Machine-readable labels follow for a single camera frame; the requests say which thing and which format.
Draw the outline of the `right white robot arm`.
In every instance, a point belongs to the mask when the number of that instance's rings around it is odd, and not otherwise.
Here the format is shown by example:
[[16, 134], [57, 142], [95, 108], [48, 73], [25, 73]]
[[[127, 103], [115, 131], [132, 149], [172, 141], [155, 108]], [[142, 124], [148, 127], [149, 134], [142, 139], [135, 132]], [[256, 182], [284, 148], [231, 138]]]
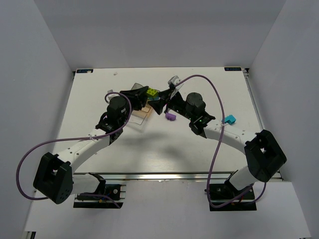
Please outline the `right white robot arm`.
[[149, 105], [159, 115], [163, 110], [178, 113], [190, 120], [189, 127], [196, 135], [221, 140], [246, 156], [247, 165], [225, 181], [225, 185], [235, 193], [255, 182], [268, 182], [287, 161], [270, 131], [264, 129], [253, 133], [222, 123], [206, 112], [206, 104], [199, 93], [190, 93], [183, 99], [180, 93], [172, 97], [171, 90], [165, 90], [159, 93], [158, 100], [149, 101]]

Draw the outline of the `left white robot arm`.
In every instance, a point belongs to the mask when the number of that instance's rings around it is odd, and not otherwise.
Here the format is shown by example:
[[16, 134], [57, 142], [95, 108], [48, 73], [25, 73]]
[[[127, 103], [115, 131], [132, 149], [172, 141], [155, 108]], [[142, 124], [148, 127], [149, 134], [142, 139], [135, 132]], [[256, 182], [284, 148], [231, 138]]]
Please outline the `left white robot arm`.
[[105, 179], [95, 173], [75, 175], [75, 171], [101, 149], [115, 142], [123, 133], [133, 110], [145, 107], [148, 87], [120, 91], [109, 100], [97, 125], [83, 140], [57, 154], [44, 154], [33, 182], [35, 189], [56, 204], [72, 194], [101, 198], [107, 195]]

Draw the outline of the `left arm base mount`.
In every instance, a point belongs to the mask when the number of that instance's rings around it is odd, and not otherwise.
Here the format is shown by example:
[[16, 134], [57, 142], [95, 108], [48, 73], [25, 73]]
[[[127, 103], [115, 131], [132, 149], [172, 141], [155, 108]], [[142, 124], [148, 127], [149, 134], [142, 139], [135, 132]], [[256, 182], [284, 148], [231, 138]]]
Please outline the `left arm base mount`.
[[126, 185], [99, 174], [73, 175], [73, 207], [81, 209], [119, 209], [126, 197]]

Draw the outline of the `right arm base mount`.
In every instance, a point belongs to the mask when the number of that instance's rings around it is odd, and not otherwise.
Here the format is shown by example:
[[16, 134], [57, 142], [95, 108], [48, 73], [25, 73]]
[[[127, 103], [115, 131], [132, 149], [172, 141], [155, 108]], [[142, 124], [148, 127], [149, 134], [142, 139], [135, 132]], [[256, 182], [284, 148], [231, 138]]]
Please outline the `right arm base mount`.
[[243, 211], [256, 211], [257, 206], [255, 200], [255, 194], [253, 189], [251, 188], [246, 194], [238, 197], [234, 200], [235, 197], [243, 193], [245, 190], [241, 190], [238, 192], [232, 191], [225, 184], [210, 184], [209, 192], [210, 192], [210, 200], [212, 204], [215, 206], [220, 206], [223, 203], [231, 201], [231, 203], [220, 207], [214, 208], [209, 206], [209, 210], [211, 212], [243, 212]]

